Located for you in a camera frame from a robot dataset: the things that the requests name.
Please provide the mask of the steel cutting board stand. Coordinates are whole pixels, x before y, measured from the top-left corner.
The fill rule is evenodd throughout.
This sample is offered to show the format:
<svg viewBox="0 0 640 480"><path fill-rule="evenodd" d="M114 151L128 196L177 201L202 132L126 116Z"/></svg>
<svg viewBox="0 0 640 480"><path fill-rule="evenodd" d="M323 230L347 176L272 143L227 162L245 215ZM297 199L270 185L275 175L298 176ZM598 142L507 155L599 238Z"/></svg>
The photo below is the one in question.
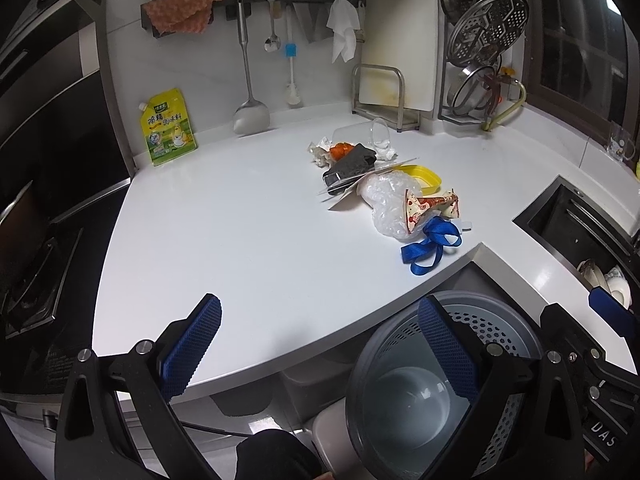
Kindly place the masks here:
<svg viewBox="0 0 640 480"><path fill-rule="evenodd" d="M371 95L360 100L361 73L384 75L382 81L371 82ZM406 105L406 80L397 67L360 63L352 69L350 76L350 109L352 114L367 119L381 119L387 127L397 132L418 130L421 112Z"/></svg>

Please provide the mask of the steel steamer plate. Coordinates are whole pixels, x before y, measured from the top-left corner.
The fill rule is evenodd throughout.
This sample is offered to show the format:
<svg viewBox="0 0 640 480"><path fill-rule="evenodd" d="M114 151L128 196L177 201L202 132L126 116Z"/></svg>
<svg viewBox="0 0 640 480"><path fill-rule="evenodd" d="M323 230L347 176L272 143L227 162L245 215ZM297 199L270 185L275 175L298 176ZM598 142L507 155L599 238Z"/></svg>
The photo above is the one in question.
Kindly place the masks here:
<svg viewBox="0 0 640 480"><path fill-rule="evenodd" d="M480 0L457 21L446 49L447 60L465 67L495 62L523 35L529 19L527 0Z"/></svg>

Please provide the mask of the yellow seasoning pouch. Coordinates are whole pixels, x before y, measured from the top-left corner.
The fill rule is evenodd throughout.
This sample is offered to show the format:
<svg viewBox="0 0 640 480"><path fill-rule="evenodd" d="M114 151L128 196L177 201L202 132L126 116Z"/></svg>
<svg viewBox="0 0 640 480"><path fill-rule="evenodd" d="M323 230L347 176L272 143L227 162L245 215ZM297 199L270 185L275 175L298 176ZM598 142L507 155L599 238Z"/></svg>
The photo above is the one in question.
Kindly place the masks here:
<svg viewBox="0 0 640 480"><path fill-rule="evenodd" d="M154 167L198 148L186 102L173 88L139 104L143 140Z"/></svg>

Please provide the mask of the black kitchen sink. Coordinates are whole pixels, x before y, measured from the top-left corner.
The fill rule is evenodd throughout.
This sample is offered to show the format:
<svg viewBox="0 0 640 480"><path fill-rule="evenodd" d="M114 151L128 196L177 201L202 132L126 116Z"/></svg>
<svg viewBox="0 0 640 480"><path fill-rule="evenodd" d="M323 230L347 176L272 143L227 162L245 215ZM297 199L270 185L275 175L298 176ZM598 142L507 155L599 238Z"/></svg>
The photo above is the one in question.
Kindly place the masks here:
<svg viewBox="0 0 640 480"><path fill-rule="evenodd" d="M556 178L514 223L590 289L587 264L602 273L620 269L639 304L639 235L627 234L596 202L562 177Z"/></svg>

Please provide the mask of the blue white bottle brush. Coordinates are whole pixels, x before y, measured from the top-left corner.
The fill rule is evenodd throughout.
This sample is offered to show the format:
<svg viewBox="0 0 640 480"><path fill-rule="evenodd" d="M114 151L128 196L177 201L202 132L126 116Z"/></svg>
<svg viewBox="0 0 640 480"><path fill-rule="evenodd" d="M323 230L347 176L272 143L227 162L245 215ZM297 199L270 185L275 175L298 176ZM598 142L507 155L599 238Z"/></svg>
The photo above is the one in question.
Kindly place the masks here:
<svg viewBox="0 0 640 480"><path fill-rule="evenodd" d="M290 6L285 10L285 25L288 41L285 45L285 55L288 59L288 85L286 86L285 99L289 107L301 107L303 105L296 81L295 81L295 60L297 56L297 46L293 37L292 25L293 11Z"/></svg>

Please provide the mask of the dish rack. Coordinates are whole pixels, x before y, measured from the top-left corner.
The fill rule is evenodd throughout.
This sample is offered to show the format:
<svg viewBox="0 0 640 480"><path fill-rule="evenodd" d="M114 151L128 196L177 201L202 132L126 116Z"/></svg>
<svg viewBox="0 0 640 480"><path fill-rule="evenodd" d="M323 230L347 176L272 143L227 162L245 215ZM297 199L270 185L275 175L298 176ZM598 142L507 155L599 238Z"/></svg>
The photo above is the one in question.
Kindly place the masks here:
<svg viewBox="0 0 640 480"><path fill-rule="evenodd" d="M526 88L502 68L523 36L527 0L440 0L446 18L445 62L459 73L449 83L442 117L489 132L524 104Z"/></svg>

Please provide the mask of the small steel spoon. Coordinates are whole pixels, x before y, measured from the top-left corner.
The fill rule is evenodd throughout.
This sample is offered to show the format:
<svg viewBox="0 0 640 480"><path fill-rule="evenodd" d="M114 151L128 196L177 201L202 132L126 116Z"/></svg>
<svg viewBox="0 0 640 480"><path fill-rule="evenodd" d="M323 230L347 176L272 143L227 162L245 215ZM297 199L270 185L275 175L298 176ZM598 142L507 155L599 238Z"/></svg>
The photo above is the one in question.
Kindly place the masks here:
<svg viewBox="0 0 640 480"><path fill-rule="evenodd" d="M281 47L281 39L276 32L276 20L274 19L274 0L269 0L269 25L270 34L264 42L264 49L267 53L277 52Z"/></svg>

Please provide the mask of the glass mug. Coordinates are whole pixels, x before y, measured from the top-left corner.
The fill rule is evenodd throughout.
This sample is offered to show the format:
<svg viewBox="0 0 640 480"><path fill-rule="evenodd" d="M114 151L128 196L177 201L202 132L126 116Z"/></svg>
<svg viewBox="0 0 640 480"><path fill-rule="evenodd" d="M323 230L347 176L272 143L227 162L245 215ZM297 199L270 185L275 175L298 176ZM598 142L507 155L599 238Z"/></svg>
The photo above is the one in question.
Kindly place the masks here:
<svg viewBox="0 0 640 480"><path fill-rule="evenodd" d="M636 146L631 134L616 122L612 122L608 130L606 152L618 162L630 162L636 154Z"/></svg>

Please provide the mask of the white bowls in sink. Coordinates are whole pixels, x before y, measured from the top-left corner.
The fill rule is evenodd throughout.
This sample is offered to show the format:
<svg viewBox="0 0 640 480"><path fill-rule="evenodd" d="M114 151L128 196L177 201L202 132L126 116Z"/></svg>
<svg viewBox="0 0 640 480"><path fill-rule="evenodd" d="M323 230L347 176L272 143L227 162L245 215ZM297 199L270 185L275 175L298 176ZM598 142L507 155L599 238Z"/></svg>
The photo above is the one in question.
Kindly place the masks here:
<svg viewBox="0 0 640 480"><path fill-rule="evenodd" d="M632 305L631 288L619 266L603 273L592 259L578 264L577 272L591 287L601 287L625 309Z"/></svg>

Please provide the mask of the grey perforated trash bin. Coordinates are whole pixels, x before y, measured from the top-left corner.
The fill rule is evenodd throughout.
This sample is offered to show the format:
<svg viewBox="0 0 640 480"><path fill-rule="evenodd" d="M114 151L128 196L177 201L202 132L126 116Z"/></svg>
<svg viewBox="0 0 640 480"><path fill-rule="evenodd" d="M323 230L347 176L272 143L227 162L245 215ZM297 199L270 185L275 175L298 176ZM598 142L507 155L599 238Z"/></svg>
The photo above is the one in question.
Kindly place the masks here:
<svg viewBox="0 0 640 480"><path fill-rule="evenodd" d="M510 304L468 290L440 290L435 297L483 344L500 344L512 356L541 357L533 325ZM417 479L469 406L454 393L412 304L383 323L362 350L347 388L346 425L360 462L374 478Z"/></svg>

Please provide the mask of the steel spatula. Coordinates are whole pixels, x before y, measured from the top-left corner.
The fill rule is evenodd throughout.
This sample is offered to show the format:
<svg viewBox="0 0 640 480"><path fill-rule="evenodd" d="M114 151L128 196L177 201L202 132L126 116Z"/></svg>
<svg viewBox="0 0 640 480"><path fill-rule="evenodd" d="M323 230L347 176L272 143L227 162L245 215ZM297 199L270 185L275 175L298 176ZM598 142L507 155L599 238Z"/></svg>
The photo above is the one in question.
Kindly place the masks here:
<svg viewBox="0 0 640 480"><path fill-rule="evenodd" d="M250 78L250 61L248 60L248 30L244 11L244 1L236 0L238 6L238 38L242 51L243 68L247 98L233 115L233 131L239 136L266 131L270 127L270 111L266 104L255 99Z"/></svg>

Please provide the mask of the white cutting board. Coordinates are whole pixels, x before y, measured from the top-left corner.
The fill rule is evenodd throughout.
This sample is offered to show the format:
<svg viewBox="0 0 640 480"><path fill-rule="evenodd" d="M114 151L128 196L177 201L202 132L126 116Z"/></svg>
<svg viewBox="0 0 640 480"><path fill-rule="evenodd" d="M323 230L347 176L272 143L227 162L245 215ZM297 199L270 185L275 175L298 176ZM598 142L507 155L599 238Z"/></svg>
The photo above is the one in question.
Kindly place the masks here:
<svg viewBox="0 0 640 480"><path fill-rule="evenodd" d="M397 67L406 80L406 105L434 110L438 67L438 0L368 0L366 39L361 62ZM371 82L384 75L362 72L360 100L370 95Z"/></svg>

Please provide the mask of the black stove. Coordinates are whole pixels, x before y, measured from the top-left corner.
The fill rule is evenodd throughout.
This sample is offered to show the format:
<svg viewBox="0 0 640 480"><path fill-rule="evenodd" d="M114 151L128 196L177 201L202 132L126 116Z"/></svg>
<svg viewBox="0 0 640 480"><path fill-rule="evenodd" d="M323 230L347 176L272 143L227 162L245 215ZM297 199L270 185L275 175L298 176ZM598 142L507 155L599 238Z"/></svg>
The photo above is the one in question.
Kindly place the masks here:
<svg viewBox="0 0 640 480"><path fill-rule="evenodd" d="M1 215L1 391L58 396L90 347L96 296L128 186L56 216L31 184Z"/></svg>

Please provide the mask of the orange brown dish rag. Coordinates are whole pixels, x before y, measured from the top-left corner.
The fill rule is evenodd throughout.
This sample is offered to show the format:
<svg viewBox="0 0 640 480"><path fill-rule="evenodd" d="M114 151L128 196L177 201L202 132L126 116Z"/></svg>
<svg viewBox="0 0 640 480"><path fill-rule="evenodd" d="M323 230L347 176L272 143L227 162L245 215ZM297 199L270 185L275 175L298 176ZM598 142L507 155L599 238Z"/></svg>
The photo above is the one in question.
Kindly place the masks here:
<svg viewBox="0 0 640 480"><path fill-rule="evenodd" d="M161 35L201 34L212 21L213 6L224 0L152 0L141 7L142 18Z"/></svg>

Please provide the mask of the white hanging cloth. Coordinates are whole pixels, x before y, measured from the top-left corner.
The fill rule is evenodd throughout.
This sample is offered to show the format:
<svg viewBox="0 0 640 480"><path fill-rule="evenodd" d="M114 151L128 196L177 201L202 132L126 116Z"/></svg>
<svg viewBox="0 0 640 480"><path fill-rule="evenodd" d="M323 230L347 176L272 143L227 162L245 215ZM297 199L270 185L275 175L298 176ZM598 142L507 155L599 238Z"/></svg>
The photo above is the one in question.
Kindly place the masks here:
<svg viewBox="0 0 640 480"><path fill-rule="evenodd" d="M334 0L326 27L333 32L332 62L349 62L356 53L356 31L360 29L357 9L348 0Z"/></svg>

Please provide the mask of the red patterned paper wrapper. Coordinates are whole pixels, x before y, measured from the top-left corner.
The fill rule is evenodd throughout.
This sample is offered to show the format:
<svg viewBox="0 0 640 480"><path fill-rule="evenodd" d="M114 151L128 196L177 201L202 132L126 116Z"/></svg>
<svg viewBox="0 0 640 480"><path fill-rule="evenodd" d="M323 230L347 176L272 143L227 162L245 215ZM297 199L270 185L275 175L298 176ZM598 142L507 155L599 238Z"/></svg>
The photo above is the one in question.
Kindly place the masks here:
<svg viewBox="0 0 640 480"><path fill-rule="evenodd" d="M407 190L404 211L407 232L412 234L418 226L422 226L425 218L433 217L435 214L439 214L445 219L459 218L459 197L454 190L434 196L416 196Z"/></svg>

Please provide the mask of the clear plastic bag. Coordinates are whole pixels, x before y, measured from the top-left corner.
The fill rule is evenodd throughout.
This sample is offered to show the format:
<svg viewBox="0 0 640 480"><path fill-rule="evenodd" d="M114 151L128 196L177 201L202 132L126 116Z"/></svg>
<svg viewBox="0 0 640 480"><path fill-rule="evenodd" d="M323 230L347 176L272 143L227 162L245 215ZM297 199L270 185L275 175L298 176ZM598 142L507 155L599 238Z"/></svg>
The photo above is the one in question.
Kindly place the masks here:
<svg viewBox="0 0 640 480"><path fill-rule="evenodd" d="M371 174L360 181L357 193L372 210L375 229L382 235L410 240L405 222L405 192L421 196L420 183L399 170Z"/></svg>

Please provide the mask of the black range hood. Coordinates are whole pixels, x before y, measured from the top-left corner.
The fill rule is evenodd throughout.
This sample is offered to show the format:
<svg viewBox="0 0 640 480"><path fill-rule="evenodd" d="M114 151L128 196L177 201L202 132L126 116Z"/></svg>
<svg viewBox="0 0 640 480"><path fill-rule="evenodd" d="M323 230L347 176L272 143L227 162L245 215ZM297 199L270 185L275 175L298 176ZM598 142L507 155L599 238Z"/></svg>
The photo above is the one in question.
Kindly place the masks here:
<svg viewBox="0 0 640 480"><path fill-rule="evenodd" d="M50 216L65 216L135 173L108 57L105 2L58 0L1 49L1 203L29 188Z"/></svg>

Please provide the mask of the blue ribbon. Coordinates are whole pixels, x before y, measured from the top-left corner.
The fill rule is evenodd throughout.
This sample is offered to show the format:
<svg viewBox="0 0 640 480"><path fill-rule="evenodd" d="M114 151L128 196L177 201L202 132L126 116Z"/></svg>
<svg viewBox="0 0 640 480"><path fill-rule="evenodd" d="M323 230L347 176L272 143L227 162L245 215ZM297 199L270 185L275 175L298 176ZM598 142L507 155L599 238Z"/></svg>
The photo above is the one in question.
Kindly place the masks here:
<svg viewBox="0 0 640 480"><path fill-rule="evenodd" d="M405 245L400 250L401 260L408 264L412 274L422 276L435 270L442 261L446 248L462 244L458 227L442 217L428 220L422 229L423 240Z"/></svg>

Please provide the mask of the clear plastic cup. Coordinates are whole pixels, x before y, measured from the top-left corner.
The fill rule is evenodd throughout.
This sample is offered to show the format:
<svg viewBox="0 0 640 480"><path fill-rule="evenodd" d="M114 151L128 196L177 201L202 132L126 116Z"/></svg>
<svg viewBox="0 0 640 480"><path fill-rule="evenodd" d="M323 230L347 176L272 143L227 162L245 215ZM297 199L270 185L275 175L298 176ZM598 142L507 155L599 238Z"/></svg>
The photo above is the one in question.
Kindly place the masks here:
<svg viewBox="0 0 640 480"><path fill-rule="evenodd" d="M390 162L397 156L390 140L390 128L381 118L336 129L331 146L338 144L362 144L365 148L375 151L376 157L382 162Z"/></svg>

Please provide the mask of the white tissue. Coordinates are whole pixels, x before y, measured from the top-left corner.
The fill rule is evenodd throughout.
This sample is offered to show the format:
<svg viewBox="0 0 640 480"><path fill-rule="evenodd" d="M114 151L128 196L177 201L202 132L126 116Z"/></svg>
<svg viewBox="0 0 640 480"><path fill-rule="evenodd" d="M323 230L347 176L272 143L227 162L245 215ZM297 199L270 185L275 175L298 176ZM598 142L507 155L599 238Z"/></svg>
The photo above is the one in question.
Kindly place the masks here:
<svg viewBox="0 0 640 480"><path fill-rule="evenodd" d="M330 153L331 141L324 136L318 143L308 145L307 151L311 154L312 162L319 168L331 167L334 159Z"/></svg>

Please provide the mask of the orange peel scrap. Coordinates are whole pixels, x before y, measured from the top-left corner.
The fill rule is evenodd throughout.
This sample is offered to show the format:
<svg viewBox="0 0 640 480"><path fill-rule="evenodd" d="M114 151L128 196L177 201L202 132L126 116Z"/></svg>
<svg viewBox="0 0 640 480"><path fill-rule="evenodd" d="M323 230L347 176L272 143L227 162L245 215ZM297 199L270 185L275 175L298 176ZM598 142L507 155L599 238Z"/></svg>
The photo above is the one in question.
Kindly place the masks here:
<svg viewBox="0 0 640 480"><path fill-rule="evenodd" d="M329 149L329 154L334 162L338 162L340 159L348 155L354 146L350 143L341 142L334 144Z"/></svg>

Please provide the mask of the dark window frame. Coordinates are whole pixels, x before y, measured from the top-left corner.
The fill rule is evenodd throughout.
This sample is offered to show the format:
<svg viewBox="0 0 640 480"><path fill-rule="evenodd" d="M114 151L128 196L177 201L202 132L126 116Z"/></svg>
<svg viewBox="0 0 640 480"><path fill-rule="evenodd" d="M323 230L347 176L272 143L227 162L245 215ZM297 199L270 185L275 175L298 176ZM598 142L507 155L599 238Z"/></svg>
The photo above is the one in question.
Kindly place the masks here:
<svg viewBox="0 0 640 480"><path fill-rule="evenodd" d="M613 0L527 0L527 103L604 145L639 129L639 40Z"/></svg>

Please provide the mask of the dark grey sock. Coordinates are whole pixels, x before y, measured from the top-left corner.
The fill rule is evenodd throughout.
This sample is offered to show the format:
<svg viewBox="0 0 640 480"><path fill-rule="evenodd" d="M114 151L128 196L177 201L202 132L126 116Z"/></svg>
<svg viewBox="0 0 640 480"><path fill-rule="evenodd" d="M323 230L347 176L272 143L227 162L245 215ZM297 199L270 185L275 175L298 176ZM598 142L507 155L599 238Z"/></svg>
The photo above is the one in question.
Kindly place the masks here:
<svg viewBox="0 0 640 480"><path fill-rule="evenodd" d="M344 188L374 168L376 153L362 144L356 144L344 157L322 174L326 187Z"/></svg>

